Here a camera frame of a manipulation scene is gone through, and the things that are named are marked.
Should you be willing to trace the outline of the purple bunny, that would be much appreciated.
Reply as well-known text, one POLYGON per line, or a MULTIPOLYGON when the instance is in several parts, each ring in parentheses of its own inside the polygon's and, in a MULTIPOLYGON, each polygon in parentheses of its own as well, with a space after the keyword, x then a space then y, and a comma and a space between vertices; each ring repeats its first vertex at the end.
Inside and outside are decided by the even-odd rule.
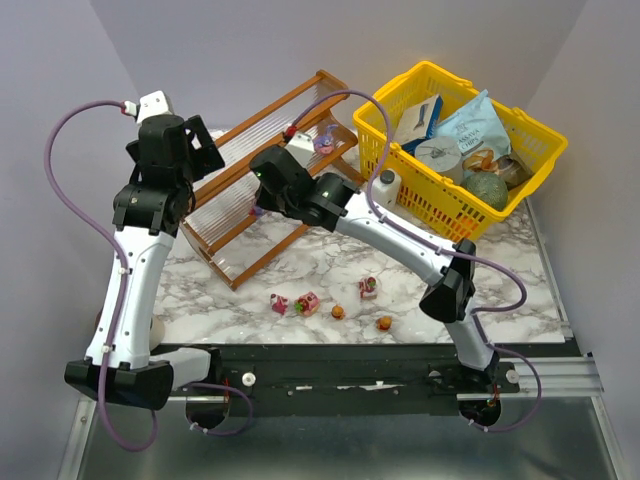
POLYGON ((337 128, 336 124, 330 124, 325 128, 322 135, 313 140, 314 151, 320 155, 329 155, 335 148, 333 132, 337 128))
POLYGON ((249 214, 254 217, 261 217, 264 213, 265 211, 257 205, 254 205, 249 212, 249 214))

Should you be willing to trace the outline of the dark pink cake toy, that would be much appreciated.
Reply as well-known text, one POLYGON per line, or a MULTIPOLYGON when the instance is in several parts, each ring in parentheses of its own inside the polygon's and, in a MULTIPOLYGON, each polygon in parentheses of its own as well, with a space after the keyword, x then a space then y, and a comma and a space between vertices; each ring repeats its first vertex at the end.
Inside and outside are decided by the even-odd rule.
POLYGON ((280 315, 284 315, 289 307, 289 299, 287 297, 272 293, 270 295, 270 307, 274 312, 280 315))

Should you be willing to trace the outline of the pink strawberry cake toy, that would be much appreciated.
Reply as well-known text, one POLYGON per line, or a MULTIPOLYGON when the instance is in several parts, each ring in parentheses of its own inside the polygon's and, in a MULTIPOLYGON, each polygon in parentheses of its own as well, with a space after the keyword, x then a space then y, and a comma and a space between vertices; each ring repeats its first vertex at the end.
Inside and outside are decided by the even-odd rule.
POLYGON ((320 306, 319 297, 309 291, 308 293, 301 295, 295 302, 294 308, 295 311, 304 317, 309 317, 313 315, 320 306))

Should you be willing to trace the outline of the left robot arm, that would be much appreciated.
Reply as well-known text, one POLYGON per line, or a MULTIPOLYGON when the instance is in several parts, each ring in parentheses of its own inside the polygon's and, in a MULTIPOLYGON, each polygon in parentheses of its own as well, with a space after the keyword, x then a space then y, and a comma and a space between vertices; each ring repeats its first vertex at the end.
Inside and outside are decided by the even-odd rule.
POLYGON ((199 348, 151 353, 153 308, 180 223, 195 207, 193 185, 224 167, 200 116, 160 114, 141 121, 126 150, 134 162, 113 201, 117 247, 101 318, 65 382, 93 400, 157 411, 170 393, 202 380, 211 356, 199 348))

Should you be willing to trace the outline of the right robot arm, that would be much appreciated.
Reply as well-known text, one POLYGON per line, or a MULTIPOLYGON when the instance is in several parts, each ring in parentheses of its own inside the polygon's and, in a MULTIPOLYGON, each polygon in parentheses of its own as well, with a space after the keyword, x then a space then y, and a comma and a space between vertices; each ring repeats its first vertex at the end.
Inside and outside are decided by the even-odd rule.
POLYGON ((465 373, 486 384, 495 379, 499 356, 471 316, 473 242, 430 235, 384 208, 375 214, 353 182, 334 173, 313 178, 278 145, 258 153, 249 168, 260 182, 261 209, 364 242, 416 274, 427 285, 419 308, 445 325, 465 373))

